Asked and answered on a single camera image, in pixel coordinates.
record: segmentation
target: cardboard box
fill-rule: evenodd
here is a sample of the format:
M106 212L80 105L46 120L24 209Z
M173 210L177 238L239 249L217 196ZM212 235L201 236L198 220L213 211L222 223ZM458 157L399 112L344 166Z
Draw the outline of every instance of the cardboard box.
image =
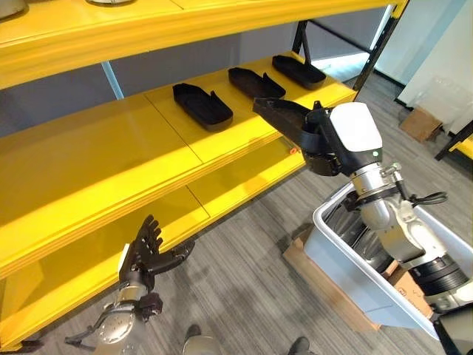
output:
M414 305L424 316L430 318L433 311L423 298L423 292L406 270L398 268L389 278L389 283Z
M400 128L419 142L424 142L438 133L442 122L425 109L415 108L402 122Z
M386 280L391 277L391 275L398 269L399 263L396 260L393 260L392 263L381 272L381 276L384 277Z
M312 228L303 231L287 248L283 257L305 280L314 294L333 310L354 331L377 331L381 326L371 320L304 252L304 243Z

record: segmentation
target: black cable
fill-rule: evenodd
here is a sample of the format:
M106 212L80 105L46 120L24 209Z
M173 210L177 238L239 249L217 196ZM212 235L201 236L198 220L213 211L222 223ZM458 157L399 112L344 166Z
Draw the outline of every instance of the black cable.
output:
M401 197L403 200L408 200L409 198L407 197L407 190L404 185L404 182L402 180L396 181L395 185L398 187L399 194L401 194Z
M434 192L426 197L417 197L417 195L411 195L411 197L409 197L412 207L416 207L417 205L436 205L437 203L447 201L447 199L448 196L445 191Z

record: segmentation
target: white plastic bin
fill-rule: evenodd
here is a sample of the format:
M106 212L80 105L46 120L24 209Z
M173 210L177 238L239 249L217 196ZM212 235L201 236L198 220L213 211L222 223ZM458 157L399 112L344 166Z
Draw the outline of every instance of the white plastic bin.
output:
M432 323L325 224L324 217L352 190L353 185L348 183L314 211L315 226L304 246L305 253L372 322L395 327L422 328L438 339ZM415 207L415 213L433 229L449 254L465 274L471 277L473 248L421 207Z

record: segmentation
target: person's shoe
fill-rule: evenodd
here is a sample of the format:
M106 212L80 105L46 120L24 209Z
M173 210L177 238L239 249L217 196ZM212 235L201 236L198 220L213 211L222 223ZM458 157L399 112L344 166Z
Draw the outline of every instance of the person's shoe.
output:
M187 333L186 333L186 342L188 341L189 338L197 337L199 335L202 335L202 331L200 330L200 326L198 326L197 324L191 325L188 328Z
M309 347L310 347L309 339L306 337L299 337L291 345L287 355L296 355L298 353L303 354L304 352L307 353L309 351Z

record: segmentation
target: yellow shelving unit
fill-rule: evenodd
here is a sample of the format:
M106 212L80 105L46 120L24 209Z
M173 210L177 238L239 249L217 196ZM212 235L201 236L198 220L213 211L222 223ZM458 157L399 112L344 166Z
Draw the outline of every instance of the yellow shelving unit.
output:
M150 50L387 4L397 5L390 19L396 21L406 3L30 1L27 13L0 23L0 89ZM305 90L275 71L271 58L241 67L266 72L286 89L286 99L309 108L315 100L329 107L356 95L330 77ZM186 82L214 90L229 105L229 128L206 132L175 104L168 85L0 138L0 352L20 349L29 335L115 283L121 249L149 213L161 222L166 250L304 165L252 112L227 70Z
M305 90L270 58L244 67L267 72L307 107L355 96L332 78ZM0 279L280 136L251 111L227 70L186 82L214 89L232 108L228 129L202 129L170 85L0 138Z
M0 89L101 61L406 0L140 0L99 7L85 0L32 1L1 23Z
M29 264L0 281L3 351L118 280L118 260L144 217L163 228L163 249L185 240L304 165L280 138Z

